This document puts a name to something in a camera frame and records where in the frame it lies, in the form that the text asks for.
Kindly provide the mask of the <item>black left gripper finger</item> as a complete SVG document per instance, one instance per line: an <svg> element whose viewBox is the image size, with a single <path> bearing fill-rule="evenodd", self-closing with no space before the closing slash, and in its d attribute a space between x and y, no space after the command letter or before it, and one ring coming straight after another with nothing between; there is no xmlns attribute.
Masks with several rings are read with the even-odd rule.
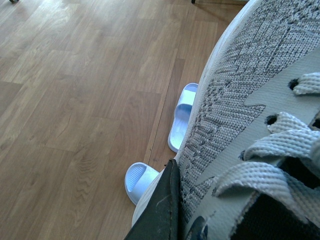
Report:
<svg viewBox="0 0 320 240"><path fill-rule="evenodd" d="M126 240L177 240L179 238L180 172L171 158L148 185L132 216Z"/></svg>

